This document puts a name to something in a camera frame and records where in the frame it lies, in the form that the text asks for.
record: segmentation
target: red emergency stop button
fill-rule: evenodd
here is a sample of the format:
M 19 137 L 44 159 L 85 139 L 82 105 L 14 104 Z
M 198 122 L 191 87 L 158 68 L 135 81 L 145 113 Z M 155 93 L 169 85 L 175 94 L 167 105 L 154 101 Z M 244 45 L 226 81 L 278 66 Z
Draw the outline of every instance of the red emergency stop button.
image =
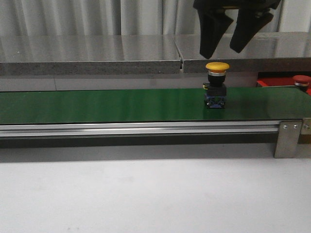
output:
M 300 90 L 306 92 L 311 82 L 311 77 L 307 75 L 295 75 L 293 76 L 295 86 L 299 87 Z
M 311 82 L 311 77 L 307 75 L 295 75 L 293 76 L 293 80 L 296 83 L 309 84 Z

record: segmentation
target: aluminum rail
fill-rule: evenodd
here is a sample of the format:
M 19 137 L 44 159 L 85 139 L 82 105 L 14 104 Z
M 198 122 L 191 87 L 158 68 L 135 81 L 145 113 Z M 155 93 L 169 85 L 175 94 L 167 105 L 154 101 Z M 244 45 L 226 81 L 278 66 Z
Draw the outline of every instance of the aluminum rail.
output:
M 175 133 L 277 133 L 280 122 L 270 120 L 0 125 L 0 137 Z

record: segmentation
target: metal bracket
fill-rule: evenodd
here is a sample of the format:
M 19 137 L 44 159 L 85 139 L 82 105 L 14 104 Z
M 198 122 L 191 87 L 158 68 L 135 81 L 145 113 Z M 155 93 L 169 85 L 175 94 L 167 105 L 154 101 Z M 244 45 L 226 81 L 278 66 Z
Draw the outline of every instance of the metal bracket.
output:
M 301 120 L 280 123 L 275 158 L 294 158 L 301 125 Z
M 311 134 L 311 118 L 304 118 L 303 119 L 301 134 L 302 135 L 310 135 Z

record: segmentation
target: white table surface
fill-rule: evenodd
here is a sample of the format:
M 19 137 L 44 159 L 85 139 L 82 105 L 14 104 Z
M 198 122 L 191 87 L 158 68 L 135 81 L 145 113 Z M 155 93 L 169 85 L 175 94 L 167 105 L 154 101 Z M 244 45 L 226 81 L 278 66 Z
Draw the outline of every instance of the white table surface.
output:
M 0 233 L 310 233 L 311 159 L 272 146 L 0 149 Z

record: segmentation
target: gray countertop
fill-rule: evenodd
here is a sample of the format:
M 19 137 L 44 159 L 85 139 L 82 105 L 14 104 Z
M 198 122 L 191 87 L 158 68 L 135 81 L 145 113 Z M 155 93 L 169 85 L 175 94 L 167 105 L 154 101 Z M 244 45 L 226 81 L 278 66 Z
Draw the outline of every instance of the gray countertop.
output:
M 0 75 L 179 71 L 170 35 L 0 37 Z
M 174 74 L 206 72 L 211 61 L 230 71 L 310 71 L 310 33 L 258 33 L 241 53 L 221 39 L 207 60 L 199 35 L 4 36 L 0 75 Z
M 310 33 L 258 33 L 241 53 L 230 49 L 231 34 L 225 34 L 208 62 L 223 61 L 230 71 L 310 71 Z M 175 42 L 184 73 L 206 72 L 200 55 L 199 35 L 176 35 Z

